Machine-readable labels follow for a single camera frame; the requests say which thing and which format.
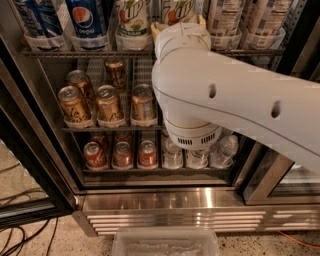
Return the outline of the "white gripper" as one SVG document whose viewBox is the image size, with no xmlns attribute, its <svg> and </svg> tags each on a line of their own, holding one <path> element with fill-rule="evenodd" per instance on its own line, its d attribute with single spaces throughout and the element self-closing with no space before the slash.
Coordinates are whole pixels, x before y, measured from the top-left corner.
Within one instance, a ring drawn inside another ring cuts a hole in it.
<svg viewBox="0 0 320 256">
<path fill-rule="evenodd" d="M 181 48 L 211 49 L 211 37 L 205 29 L 206 20 L 197 16 L 197 23 L 177 23 L 169 26 L 159 22 L 151 24 L 155 55 L 157 59 L 164 58 L 174 50 Z"/>
</svg>

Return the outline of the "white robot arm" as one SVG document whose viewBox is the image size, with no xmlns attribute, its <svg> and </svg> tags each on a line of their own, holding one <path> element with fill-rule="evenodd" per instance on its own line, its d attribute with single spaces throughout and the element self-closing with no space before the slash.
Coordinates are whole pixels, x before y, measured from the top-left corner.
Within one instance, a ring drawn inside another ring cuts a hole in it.
<svg viewBox="0 0 320 256">
<path fill-rule="evenodd" d="M 320 87 L 211 50 L 208 31 L 177 23 L 155 41 L 152 86 L 171 139 L 205 149 L 227 128 L 320 170 Z"/>
</svg>

